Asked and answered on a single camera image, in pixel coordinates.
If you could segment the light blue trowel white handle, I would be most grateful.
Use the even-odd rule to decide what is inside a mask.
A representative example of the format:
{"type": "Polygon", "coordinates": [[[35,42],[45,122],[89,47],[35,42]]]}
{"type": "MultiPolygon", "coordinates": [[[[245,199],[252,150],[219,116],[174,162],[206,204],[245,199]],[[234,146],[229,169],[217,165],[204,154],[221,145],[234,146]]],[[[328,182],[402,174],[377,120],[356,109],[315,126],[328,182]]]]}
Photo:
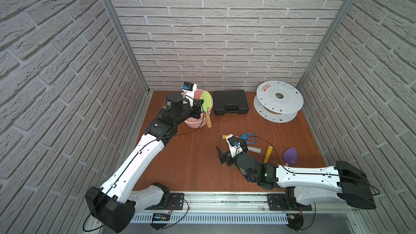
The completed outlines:
{"type": "Polygon", "coordinates": [[[262,150],[260,148],[248,146],[248,150],[255,153],[261,153],[262,150]]]}

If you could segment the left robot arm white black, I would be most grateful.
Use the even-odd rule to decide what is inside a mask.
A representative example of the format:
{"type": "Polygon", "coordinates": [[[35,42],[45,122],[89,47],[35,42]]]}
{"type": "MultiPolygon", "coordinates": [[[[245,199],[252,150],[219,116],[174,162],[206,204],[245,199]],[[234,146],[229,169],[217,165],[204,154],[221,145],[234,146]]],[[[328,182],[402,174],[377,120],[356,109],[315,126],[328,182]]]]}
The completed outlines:
{"type": "Polygon", "coordinates": [[[187,94],[168,94],[163,107],[123,164],[100,187],[92,186],[87,190],[85,200],[90,216],[120,233],[137,212],[165,202],[169,190],[159,183],[142,190],[138,198],[132,198],[131,192],[150,162],[177,135],[178,126],[189,118],[201,117],[204,103],[203,99],[187,94]]]}

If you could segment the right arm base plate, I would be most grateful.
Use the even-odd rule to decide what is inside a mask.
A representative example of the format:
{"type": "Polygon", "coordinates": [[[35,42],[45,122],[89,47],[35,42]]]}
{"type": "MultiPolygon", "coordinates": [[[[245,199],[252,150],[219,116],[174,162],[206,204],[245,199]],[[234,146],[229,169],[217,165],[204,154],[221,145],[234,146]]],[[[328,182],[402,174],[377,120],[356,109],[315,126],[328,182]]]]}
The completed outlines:
{"type": "Polygon", "coordinates": [[[290,201],[284,193],[269,193],[266,194],[266,198],[270,211],[312,211],[311,205],[290,201]]]}

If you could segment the blue rake yellow handle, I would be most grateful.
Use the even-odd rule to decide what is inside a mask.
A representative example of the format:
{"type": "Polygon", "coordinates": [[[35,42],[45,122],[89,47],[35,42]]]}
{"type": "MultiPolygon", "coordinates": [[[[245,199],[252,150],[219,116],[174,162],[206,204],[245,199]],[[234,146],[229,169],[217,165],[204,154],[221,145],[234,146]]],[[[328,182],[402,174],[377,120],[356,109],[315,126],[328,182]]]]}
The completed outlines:
{"type": "Polygon", "coordinates": [[[255,133],[253,133],[253,134],[243,133],[243,134],[241,134],[241,136],[239,136],[239,138],[245,140],[249,145],[255,145],[255,144],[257,144],[256,141],[255,142],[250,141],[250,139],[254,140],[254,139],[257,138],[255,135],[256,135],[255,133]]]}

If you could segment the green trowel wooden handle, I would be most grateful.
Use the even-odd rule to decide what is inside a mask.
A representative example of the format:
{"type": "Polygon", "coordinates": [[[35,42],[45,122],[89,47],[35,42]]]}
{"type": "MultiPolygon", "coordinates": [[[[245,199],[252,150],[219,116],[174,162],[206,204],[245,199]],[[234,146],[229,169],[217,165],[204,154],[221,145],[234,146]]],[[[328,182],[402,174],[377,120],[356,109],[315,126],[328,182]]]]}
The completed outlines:
{"type": "Polygon", "coordinates": [[[204,91],[200,99],[203,100],[202,109],[204,111],[204,115],[206,117],[206,125],[208,128],[212,127],[212,122],[210,118],[210,111],[209,109],[212,107],[212,97],[208,91],[204,91]]]}

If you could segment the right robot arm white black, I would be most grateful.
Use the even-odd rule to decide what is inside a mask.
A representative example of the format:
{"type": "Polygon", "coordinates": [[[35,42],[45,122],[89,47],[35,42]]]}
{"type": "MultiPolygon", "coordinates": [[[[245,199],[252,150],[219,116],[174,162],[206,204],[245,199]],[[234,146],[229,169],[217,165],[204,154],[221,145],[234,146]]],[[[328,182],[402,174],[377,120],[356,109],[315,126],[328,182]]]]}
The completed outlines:
{"type": "Polygon", "coordinates": [[[320,168],[290,167],[259,162],[248,154],[244,139],[234,135],[226,138],[229,150],[218,150],[221,164],[236,166],[249,183],[272,191],[284,189],[286,207],[309,206],[312,203],[346,203],[364,210],[376,209],[374,187],[367,175],[346,161],[320,168]]]}

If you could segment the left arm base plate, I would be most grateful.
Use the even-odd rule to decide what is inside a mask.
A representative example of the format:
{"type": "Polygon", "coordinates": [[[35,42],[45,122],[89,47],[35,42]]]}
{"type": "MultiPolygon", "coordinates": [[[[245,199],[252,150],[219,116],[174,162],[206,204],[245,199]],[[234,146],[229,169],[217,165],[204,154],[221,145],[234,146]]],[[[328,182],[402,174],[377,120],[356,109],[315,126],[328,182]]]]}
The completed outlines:
{"type": "Polygon", "coordinates": [[[184,205],[184,193],[174,192],[164,197],[162,201],[146,210],[182,211],[184,205]]]}

